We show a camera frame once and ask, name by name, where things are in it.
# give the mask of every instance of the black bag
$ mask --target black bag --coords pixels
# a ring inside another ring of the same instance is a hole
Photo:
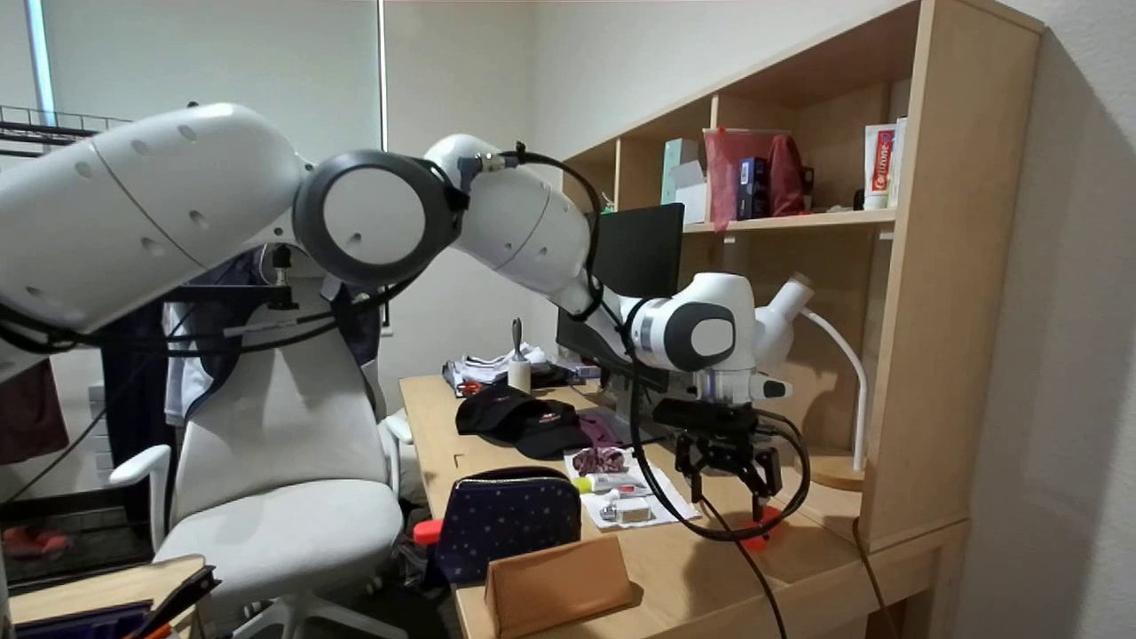
[[[438,566],[454,584],[486,581],[497,558],[579,540],[579,492],[565,473],[539,465],[465,476],[450,491]]]

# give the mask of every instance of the office chair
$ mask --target office chair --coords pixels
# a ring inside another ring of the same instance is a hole
[[[328,308],[316,274],[292,282],[305,311]],[[228,383],[190,409],[171,526],[166,465],[171,448],[149,448],[113,467],[110,484],[149,479],[157,559],[200,555],[215,563],[219,584],[200,605],[206,628],[239,626],[235,639],[246,639],[279,626],[279,634],[293,639],[309,616],[323,616],[403,639],[393,626],[323,598],[361,590],[402,533],[402,507],[388,485],[393,467],[366,381],[337,330],[246,352]],[[240,620],[240,610],[264,598],[271,605]]]

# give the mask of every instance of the shelf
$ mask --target shelf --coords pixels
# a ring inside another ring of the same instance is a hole
[[[767,229],[814,229],[814,228],[892,228],[893,210],[844,210],[844,213],[799,213],[799,216],[758,216],[758,220],[731,220],[726,228],[684,228],[684,234],[767,234]]]

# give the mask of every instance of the wooden desk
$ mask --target wooden desk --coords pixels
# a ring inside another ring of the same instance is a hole
[[[12,620],[27,626],[27,620],[45,620],[45,616],[67,616],[67,614],[86,614],[86,610],[102,610],[102,605],[121,605],[135,598],[163,598],[175,592],[176,581],[183,581],[190,571],[200,571],[206,559],[201,558],[176,558],[163,563],[138,563],[128,571],[110,571],[96,577],[77,577],[34,592],[12,596]],[[188,639],[188,616],[176,620],[175,639]]]
[[[550,398],[579,409],[593,403],[584,394],[555,390]],[[457,435],[457,398],[438,377],[402,381],[402,402],[414,428],[418,467],[431,498],[431,512],[444,513],[450,484],[483,467],[534,465],[510,448],[494,448],[479,435]],[[749,492],[739,479],[706,479],[710,500],[723,513],[749,512]],[[822,491],[814,484],[805,507],[787,517],[767,549],[758,566],[774,581],[777,603],[787,620],[787,634],[863,634],[866,616],[877,610],[871,573],[851,543],[851,517],[859,492]],[[764,598],[754,571],[731,543],[710,543],[683,526],[655,526],[619,533],[633,581],[642,584],[642,603],[583,626],[543,633],[547,639],[568,634],[774,634],[774,614]],[[936,558],[962,543],[962,527],[945,527],[917,543],[889,546],[874,555],[874,566],[889,603],[930,592],[936,577]],[[483,584],[457,590],[457,605],[470,639],[494,634]]]

